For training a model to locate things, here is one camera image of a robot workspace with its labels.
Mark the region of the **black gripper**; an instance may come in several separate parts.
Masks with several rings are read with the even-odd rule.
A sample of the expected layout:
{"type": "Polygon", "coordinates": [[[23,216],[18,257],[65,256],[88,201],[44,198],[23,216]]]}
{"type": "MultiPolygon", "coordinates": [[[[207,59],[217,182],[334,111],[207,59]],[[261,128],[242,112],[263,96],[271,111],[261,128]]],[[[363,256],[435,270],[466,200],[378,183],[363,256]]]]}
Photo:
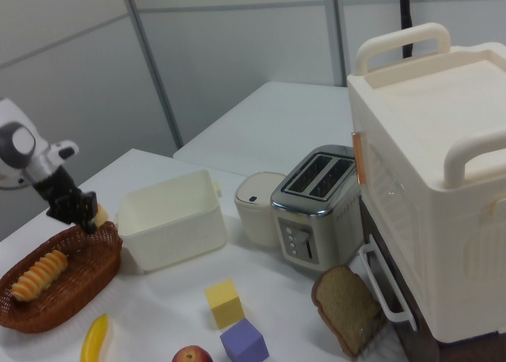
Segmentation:
{"type": "Polygon", "coordinates": [[[96,232],[96,193],[83,192],[78,188],[64,167],[58,167],[52,175],[33,187],[49,204],[49,217],[65,224],[75,224],[88,235],[96,232]]]}

